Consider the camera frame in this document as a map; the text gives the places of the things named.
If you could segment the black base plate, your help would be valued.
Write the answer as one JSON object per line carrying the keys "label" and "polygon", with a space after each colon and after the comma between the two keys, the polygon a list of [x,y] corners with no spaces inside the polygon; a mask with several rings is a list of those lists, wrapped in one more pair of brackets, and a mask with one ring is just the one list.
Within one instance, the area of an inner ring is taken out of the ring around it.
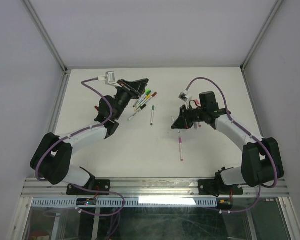
{"label": "black base plate", "polygon": [[240,196],[244,194],[243,189],[238,188],[236,184],[225,185],[215,179],[199,179],[197,183],[198,183],[198,192],[199,195],[201,196],[205,196],[205,195],[211,195],[214,197],[218,197],[220,195]]}
{"label": "black base plate", "polygon": [[109,196],[111,188],[110,179],[95,179],[90,185],[85,185],[81,188],[75,187],[73,184],[68,184],[66,194],[68,196]]}

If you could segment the aluminium front rail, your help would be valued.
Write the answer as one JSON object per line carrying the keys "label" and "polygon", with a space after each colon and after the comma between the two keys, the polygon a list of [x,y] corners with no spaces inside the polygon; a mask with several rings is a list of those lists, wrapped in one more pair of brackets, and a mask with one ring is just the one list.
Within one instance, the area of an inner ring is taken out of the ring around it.
{"label": "aluminium front rail", "polygon": [[[100,178],[109,179],[109,189],[120,193],[124,197],[132,198],[139,196],[173,196],[173,197],[204,197],[199,195],[198,178]],[[21,197],[66,197],[68,183],[52,185],[49,182],[37,181],[35,178],[26,178]],[[233,198],[255,198],[258,188],[247,185],[241,187],[243,194]],[[285,179],[280,179],[275,188],[261,187],[261,198],[290,197]]]}

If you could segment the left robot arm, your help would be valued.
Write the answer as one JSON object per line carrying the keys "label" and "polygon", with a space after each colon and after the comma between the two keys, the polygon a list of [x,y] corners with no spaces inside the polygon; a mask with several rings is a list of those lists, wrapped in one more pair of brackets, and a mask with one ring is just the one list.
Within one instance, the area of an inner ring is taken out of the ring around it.
{"label": "left robot arm", "polygon": [[149,79],[135,81],[103,78],[108,85],[116,89],[116,94],[101,95],[97,107],[97,116],[93,123],[65,135],[47,133],[35,151],[30,167],[40,182],[52,185],[67,183],[83,194],[97,193],[105,195],[98,186],[96,177],[84,169],[71,164],[74,154],[84,148],[111,137],[119,127],[118,119],[131,100],[138,100],[146,92]]}

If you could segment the purple capped marker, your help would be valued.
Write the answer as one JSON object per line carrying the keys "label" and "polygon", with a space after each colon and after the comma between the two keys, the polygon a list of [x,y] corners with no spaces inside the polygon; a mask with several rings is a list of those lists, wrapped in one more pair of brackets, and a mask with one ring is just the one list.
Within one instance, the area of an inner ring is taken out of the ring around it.
{"label": "purple capped marker", "polygon": [[182,138],[181,137],[178,138],[178,144],[179,144],[179,157],[180,157],[180,161],[183,162],[184,161],[183,142],[182,142]]}

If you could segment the dark red capped marker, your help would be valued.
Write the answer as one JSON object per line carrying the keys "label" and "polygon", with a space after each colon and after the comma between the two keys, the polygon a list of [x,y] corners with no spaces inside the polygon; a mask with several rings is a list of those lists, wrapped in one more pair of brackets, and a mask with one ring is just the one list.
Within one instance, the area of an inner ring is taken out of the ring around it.
{"label": "dark red capped marker", "polygon": [[147,102],[149,102],[152,98],[154,98],[157,95],[157,92],[154,92],[151,96],[148,96],[145,101],[141,103],[141,106],[144,106]]}

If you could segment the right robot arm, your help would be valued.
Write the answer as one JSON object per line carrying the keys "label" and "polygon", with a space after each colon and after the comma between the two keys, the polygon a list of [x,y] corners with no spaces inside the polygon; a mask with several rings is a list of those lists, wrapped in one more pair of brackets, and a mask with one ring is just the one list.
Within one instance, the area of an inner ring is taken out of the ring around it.
{"label": "right robot arm", "polygon": [[214,179],[203,185],[210,195],[226,195],[234,187],[248,185],[269,188],[284,176],[284,168],[278,142],[272,138],[255,136],[231,116],[230,111],[220,108],[214,92],[199,94],[200,103],[191,106],[192,96],[184,90],[179,98],[185,102],[179,109],[172,129],[189,130],[195,123],[206,123],[228,137],[242,152],[241,166],[218,170]]}

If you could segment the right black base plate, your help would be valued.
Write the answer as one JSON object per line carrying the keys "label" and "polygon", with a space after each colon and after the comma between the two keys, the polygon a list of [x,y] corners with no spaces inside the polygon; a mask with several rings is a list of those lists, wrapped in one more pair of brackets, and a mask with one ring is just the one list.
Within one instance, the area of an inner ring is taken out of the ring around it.
{"label": "right black base plate", "polygon": [[211,195],[214,197],[218,197],[220,195],[240,196],[244,194],[243,189],[238,188],[236,184],[225,185],[215,179],[199,179],[197,183],[198,183],[198,192],[199,195],[201,196],[205,196],[205,195]]}

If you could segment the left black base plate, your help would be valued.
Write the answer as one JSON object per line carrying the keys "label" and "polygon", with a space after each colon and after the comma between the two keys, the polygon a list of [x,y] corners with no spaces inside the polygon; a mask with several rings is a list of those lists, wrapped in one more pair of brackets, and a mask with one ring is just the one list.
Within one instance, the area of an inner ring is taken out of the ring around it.
{"label": "left black base plate", "polygon": [[68,196],[109,196],[111,188],[110,179],[95,179],[90,185],[85,185],[81,188],[75,187],[73,184],[68,184],[66,194]]}

